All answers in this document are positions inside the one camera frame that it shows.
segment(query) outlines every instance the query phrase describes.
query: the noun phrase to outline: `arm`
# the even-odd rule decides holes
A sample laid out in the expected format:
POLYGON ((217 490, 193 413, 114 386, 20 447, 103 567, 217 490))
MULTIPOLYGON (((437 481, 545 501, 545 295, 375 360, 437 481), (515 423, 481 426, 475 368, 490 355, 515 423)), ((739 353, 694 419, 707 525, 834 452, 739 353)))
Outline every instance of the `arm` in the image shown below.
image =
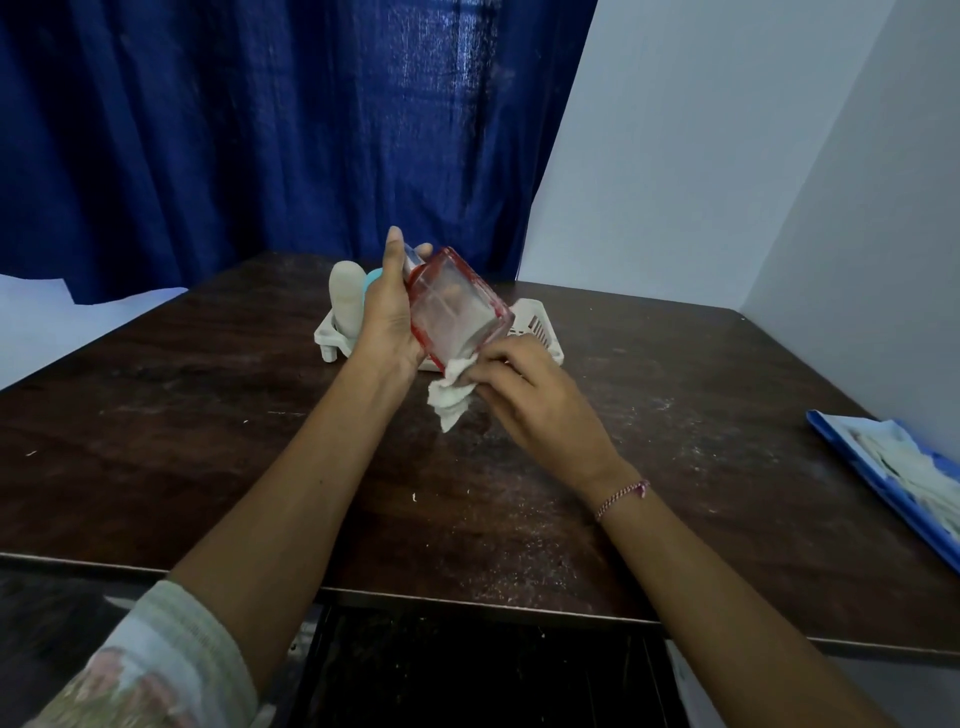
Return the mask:
MULTIPOLYGON (((494 342, 464 377, 591 511, 639 480, 536 339, 494 342)), ((731 728, 894 725, 656 492, 622 497, 601 523, 731 728)))
POLYGON ((410 333, 402 241, 391 228, 360 339, 324 398, 270 469, 170 572, 226 627, 258 692, 320 589, 357 484, 423 359, 410 333))

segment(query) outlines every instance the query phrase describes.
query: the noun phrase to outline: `sleeve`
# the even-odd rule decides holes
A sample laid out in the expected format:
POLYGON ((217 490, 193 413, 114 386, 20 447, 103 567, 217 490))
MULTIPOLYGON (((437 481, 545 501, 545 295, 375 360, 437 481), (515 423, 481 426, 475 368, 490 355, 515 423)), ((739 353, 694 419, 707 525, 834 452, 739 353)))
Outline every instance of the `sleeve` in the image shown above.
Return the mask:
POLYGON ((182 587, 161 581, 31 728, 247 728, 253 681, 224 626, 182 587))

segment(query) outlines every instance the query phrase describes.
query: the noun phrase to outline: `person's right arm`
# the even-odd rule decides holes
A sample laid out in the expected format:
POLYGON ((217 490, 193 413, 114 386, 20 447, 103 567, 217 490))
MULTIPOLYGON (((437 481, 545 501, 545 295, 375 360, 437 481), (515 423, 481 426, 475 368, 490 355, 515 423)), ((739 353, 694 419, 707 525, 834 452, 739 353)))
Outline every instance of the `person's right arm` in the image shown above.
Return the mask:
MULTIPOLYGON (((464 378, 517 443, 592 512, 640 474, 532 336, 494 342, 464 378)), ((656 493, 601 523, 730 728, 894 726, 656 493)))

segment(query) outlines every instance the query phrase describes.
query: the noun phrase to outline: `dark floor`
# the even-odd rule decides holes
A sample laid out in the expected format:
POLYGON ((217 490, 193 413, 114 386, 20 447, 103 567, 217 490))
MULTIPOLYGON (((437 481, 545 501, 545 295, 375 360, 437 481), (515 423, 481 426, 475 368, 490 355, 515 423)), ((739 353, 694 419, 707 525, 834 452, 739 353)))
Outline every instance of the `dark floor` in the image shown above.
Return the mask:
MULTIPOLYGON (((0 572, 0 728, 35 715, 145 589, 0 572)), ((307 616, 265 698, 276 728, 686 726, 659 638, 344 608, 307 616)))

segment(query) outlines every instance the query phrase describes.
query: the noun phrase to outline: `blue curtain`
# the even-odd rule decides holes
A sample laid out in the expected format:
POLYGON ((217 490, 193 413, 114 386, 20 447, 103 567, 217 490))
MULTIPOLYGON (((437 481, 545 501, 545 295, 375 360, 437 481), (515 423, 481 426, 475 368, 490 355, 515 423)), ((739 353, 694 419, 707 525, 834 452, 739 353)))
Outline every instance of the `blue curtain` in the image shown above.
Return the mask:
POLYGON ((77 303, 387 228, 512 278, 596 0, 0 0, 0 273, 77 303))

